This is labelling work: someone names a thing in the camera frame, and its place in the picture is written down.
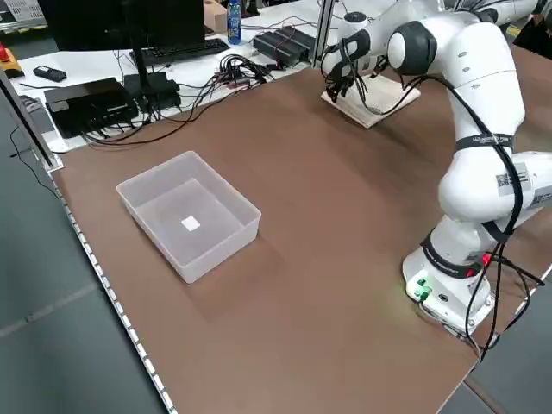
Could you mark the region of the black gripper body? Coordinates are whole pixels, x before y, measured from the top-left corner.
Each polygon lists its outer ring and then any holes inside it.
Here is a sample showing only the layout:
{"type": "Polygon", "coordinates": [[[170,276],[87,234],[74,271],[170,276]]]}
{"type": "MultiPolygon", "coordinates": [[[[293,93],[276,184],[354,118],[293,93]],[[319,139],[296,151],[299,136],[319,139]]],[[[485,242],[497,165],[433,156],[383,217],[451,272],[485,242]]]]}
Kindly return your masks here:
{"type": "Polygon", "coordinates": [[[345,65],[334,69],[335,86],[351,86],[357,77],[357,65],[345,65]]]}

